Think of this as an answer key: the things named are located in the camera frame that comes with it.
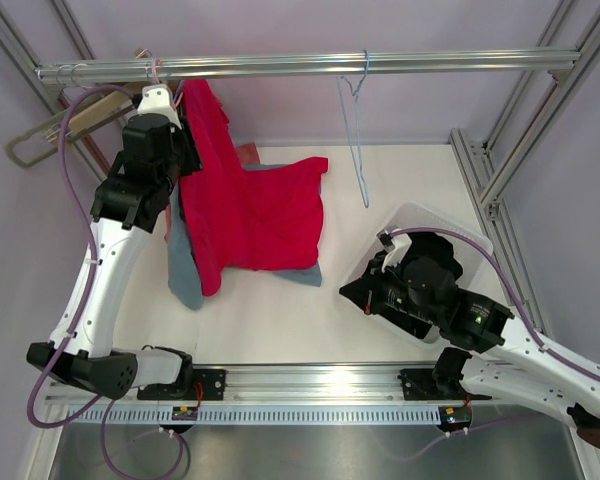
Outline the black t shirt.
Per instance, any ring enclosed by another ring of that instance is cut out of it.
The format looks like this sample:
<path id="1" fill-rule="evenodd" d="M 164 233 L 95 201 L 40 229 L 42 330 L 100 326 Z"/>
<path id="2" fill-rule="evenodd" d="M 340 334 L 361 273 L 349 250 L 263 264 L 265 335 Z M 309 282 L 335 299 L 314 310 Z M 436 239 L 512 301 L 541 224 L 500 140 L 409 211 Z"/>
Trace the black t shirt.
<path id="1" fill-rule="evenodd" d="M 409 252 L 415 257 L 427 257 L 448 270 L 458 280 L 464 273 L 462 265 L 455 259 L 453 244 L 432 232 L 410 234 L 412 245 Z"/>

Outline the light blue wire hanger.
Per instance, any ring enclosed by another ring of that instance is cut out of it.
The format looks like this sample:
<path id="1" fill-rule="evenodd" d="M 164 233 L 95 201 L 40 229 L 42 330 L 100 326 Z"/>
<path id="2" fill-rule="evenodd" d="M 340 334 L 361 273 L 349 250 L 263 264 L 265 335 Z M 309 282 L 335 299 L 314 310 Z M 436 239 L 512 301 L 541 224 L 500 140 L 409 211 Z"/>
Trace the light blue wire hanger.
<path id="1" fill-rule="evenodd" d="M 359 98 L 362 87 L 369 74 L 370 53 L 367 49 L 364 49 L 363 55 L 364 68 L 360 78 L 358 79 L 358 82 L 353 84 L 349 78 L 344 75 L 340 75 L 336 79 L 336 85 L 347 145 L 354 168 L 361 201 L 363 207 L 368 209 L 371 201 L 363 166 Z"/>

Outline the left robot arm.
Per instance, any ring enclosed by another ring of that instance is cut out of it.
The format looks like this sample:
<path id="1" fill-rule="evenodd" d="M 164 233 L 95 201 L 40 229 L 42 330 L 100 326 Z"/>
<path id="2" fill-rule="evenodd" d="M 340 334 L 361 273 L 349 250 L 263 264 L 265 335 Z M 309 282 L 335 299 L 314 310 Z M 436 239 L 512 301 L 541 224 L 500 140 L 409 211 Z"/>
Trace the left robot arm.
<path id="1" fill-rule="evenodd" d="M 133 116 L 122 140 L 94 194 L 85 260 L 65 316 L 48 341 L 30 345 L 26 360 L 58 382 L 113 400 L 140 387 L 181 394 L 192 378 L 190 355 L 166 347 L 118 350 L 113 334 L 139 254 L 179 177 L 201 162 L 176 112 Z"/>

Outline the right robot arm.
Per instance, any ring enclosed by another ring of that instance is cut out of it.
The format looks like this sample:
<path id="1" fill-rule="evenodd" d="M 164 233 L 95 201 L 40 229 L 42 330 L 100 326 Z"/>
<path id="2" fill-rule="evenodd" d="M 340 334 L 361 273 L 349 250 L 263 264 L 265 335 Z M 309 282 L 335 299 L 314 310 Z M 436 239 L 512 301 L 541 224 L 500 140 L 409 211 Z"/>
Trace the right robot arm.
<path id="1" fill-rule="evenodd" d="M 445 394 L 512 400 L 575 429 L 600 449 L 600 364 L 540 334 L 510 309 L 456 283 L 447 255 L 375 256 L 341 296 L 409 332 L 434 327 L 449 342 L 432 377 Z"/>

